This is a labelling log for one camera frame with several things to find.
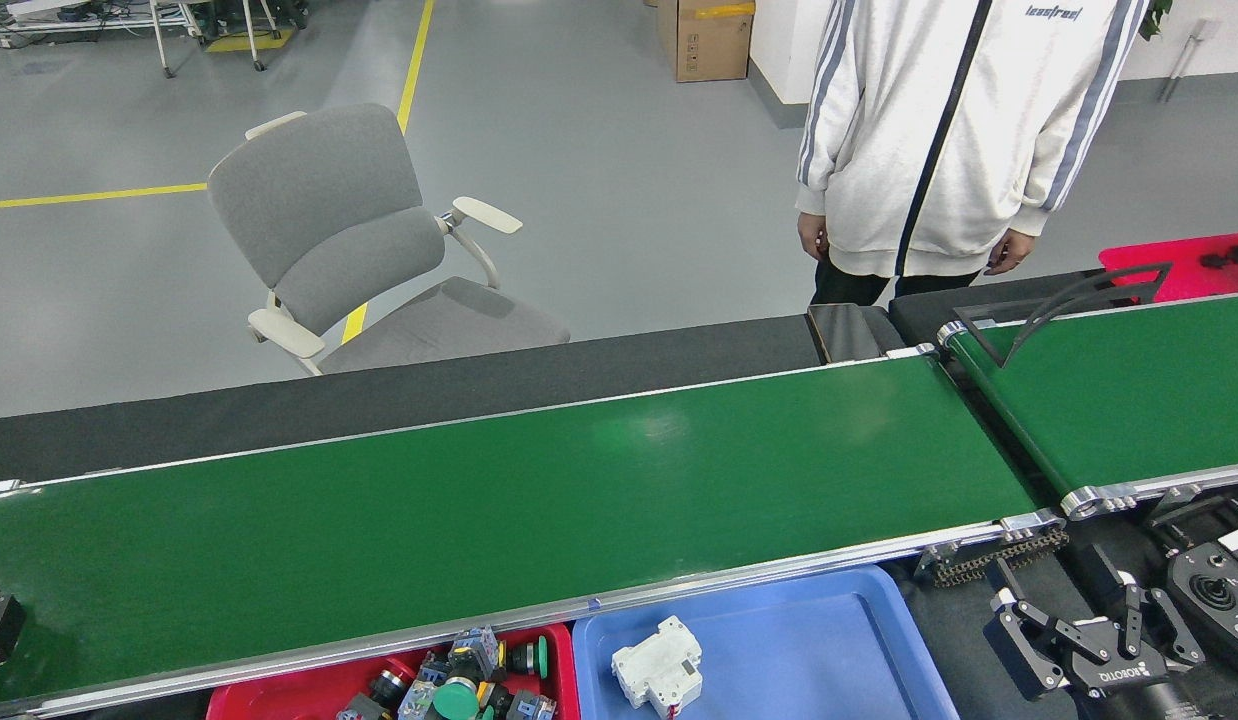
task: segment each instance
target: striped sleeve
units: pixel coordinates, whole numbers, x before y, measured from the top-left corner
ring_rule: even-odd
[[[1039,236],[1049,214],[1067,199],[1089,142],[1108,111],[1117,78],[1127,63],[1146,7],[1148,0],[1117,0],[1103,42],[1094,47],[1094,74],[1080,78],[1036,139],[1032,167],[1023,188],[1020,212],[1011,220],[1013,229]]]
[[[815,90],[797,160],[797,182],[802,186],[797,208],[803,213],[825,214],[828,176],[833,173],[837,151],[860,101],[851,27],[854,12],[855,0],[834,0],[820,45]]]

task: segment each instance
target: zipper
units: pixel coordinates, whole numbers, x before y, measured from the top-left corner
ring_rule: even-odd
[[[894,259],[894,273],[898,277],[903,277],[903,261],[907,256],[907,242],[912,241],[912,230],[917,226],[922,202],[926,200],[926,192],[930,191],[930,181],[933,179],[935,166],[938,165],[938,152],[943,150],[943,142],[948,137],[948,127],[952,127],[952,118],[957,114],[957,101],[961,101],[961,92],[966,87],[966,77],[971,73],[971,63],[976,58],[979,37],[984,33],[984,22],[988,20],[990,6],[993,6],[993,0],[979,0],[979,6],[976,6],[976,17],[971,20],[971,35],[966,36],[966,47],[961,51],[961,63],[957,64],[957,74],[952,78],[952,90],[948,90],[948,104],[945,105],[943,115],[938,118],[938,127],[935,129],[935,139],[930,142],[926,165],[921,167],[917,191],[912,193],[912,204],[907,209],[907,219],[903,223],[903,235],[899,236],[899,255]]]

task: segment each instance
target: gray office chair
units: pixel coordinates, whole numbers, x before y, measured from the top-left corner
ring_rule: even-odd
[[[210,202],[267,285],[249,315],[312,374],[407,365],[568,341],[551,315],[496,292],[499,273],[459,228],[472,218],[500,233],[520,221],[461,197],[435,218],[391,110],[380,105],[291,113],[250,129],[210,171]],[[441,265],[454,238],[487,271],[485,286],[453,277],[418,293],[359,336],[316,360],[321,334],[363,302]]]

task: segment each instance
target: red tray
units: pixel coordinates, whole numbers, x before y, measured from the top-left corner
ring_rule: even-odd
[[[556,719],[579,720],[579,694],[574,684],[574,651],[565,625],[542,628],[509,630],[499,638],[509,643],[547,638],[548,675],[509,675],[505,688],[510,692],[536,692],[556,700]],[[446,652],[449,646],[399,652],[394,657],[417,671],[428,649]],[[343,666],[316,667],[274,678],[261,678],[215,689],[206,720],[331,720],[339,714],[357,693],[366,692],[369,683],[387,667],[383,657],[354,659]]]
[[[1224,255],[1233,245],[1238,245],[1238,233],[1109,247],[1099,252],[1099,261],[1108,270],[1171,261],[1171,272],[1166,275],[1166,282],[1162,282],[1153,301],[1185,301],[1190,297],[1238,292],[1238,265],[1228,264],[1223,268],[1207,268],[1201,265],[1201,256]],[[1129,285],[1150,281],[1153,277],[1154,273],[1136,273],[1113,282]]]

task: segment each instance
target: black pants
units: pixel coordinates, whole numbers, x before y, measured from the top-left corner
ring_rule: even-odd
[[[968,275],[911,275],[911,277],[899,278],[894,285],[894,296],[901,297],[917,292],[933,292],[936,289],[954,289],[971,286],[979,273]],[[831,302],[853,302],[855,306],[872,306],[881,297],[890,278],[879,278],[875,275],[852,275],[829,264],[828,259],[820,259],[820,265],[815,266],[815,297],[810,304],[827,306]]]

